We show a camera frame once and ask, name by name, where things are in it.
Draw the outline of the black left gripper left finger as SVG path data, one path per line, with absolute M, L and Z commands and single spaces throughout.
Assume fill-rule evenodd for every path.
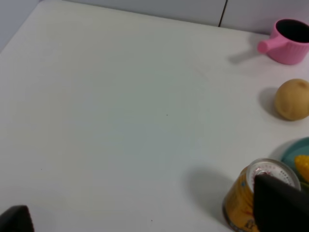
M 29 208 L 15 205 L 0 215 L 0 232 L 35 232 Z

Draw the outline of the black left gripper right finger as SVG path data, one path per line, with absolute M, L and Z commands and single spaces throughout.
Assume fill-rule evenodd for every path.
M 257 175 L 253 216 L 261 232 L 307 232 L 309 195 L 275 177 Z

